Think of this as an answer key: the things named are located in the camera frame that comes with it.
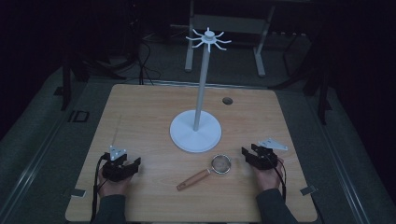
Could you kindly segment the white metal table frame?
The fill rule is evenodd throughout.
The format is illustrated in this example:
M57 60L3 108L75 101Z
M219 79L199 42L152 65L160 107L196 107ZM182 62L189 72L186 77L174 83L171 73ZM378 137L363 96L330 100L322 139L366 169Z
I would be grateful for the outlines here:
M194 8L195 2L194 0L190 0L189 32L187 35L188 47L184 67L186 72L190 72L193 65L194 44L192 40L194 38L196 40L200 39L200 36L195 37L195 35L197 35L196 30L206 31L209 29L211 32L259 35L261 39L259 44L253 48L253 55L258 76L264 77L266 75L262 59L262 49L276 10L275 6L269 6L269 9L265 13L265 19L196 14Z

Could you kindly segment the person's left hand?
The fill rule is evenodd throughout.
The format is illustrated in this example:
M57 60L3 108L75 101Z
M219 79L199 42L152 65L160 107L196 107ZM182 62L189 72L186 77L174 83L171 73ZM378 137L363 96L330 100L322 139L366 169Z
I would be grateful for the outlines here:
M110 195L126 196L132 178L129 176L128 178L121 180L119 182L113 182L105 179L103 177L103 170L100 170L98 174L98 180L99 180L98 193L99 196L103 198Z

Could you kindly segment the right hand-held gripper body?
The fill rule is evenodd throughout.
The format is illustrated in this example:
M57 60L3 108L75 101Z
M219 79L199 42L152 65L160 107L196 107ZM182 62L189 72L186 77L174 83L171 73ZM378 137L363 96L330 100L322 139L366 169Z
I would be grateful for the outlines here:
M275 139L268 138L266 140L259 141L257 146L265 147L264 153L256 153L254 155L254 162L251 163L253 167L259 170L270 170L276 168L278 163L278 156L274 150L288 150L289 148L285 145L280 144Z

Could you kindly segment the black metal stand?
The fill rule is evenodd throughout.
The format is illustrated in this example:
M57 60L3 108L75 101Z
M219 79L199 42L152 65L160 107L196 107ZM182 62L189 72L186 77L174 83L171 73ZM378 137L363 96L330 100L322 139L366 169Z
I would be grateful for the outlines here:
M321 33L310 38L310 47L301 64L290 74L290 78L270 86L269 90L283 90L303 79L305 96L313 96L318 91L318 118L322 125L326 125L326 111L331 109L327 100L330 71L326 52L323 50Z
M89 69L92 68L100 76L123 79L110 68L101 65L92 56L86 53L66 49L62 58L62 85L55 91L55 95L63 97L62 111L65 111L72 97L72 76L76 81L87 82L90 78Z

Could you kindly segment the white hook stand rack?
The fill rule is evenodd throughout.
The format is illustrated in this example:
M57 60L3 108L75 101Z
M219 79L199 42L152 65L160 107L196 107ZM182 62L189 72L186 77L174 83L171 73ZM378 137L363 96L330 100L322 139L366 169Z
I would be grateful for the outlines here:
M203 47L200 81L197 93L196 107L193 110L181 112L174 117L170 124L169 133L174 144L180 149L190 153L202 153L214 148L222 135L219 121L210 113L203 110L205 84L213 46L224 50L221 44L229 44L231 40L220 40L223 32L215 34L209 27L199 34L192 30L196 37L188 37L190 41L198 41L192 48Z

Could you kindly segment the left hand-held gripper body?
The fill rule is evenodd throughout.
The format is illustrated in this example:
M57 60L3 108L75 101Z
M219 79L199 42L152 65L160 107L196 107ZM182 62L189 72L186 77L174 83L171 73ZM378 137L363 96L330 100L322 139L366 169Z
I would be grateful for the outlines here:
M111 161L106 161L103 165L103 177L113 182L119 182L132 177L132 164L125 165L127 161L127 152L125 149L119 149L113 146L109 147Z

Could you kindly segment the wooden handled mesh strainer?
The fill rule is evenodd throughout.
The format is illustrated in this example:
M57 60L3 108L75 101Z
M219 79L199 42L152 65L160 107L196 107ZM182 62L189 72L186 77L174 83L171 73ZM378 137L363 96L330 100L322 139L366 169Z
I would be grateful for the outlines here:
M210 176L212 173L218 175L227 174L231 170L231 166L231 159L227 155L218 154L213 157L209 168L196 173L195 175L178 184L177 190L186 189L200 180Z

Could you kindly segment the person's right hand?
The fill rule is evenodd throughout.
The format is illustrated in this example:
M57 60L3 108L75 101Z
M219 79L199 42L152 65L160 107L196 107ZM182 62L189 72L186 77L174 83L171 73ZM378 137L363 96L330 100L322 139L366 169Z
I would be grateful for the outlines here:
M252 168L257 178L259 190L265 191L268 189L279 189L279 186L283 179L282 165L283 160L278 159L278 163L275 169L259 170L255 167Z

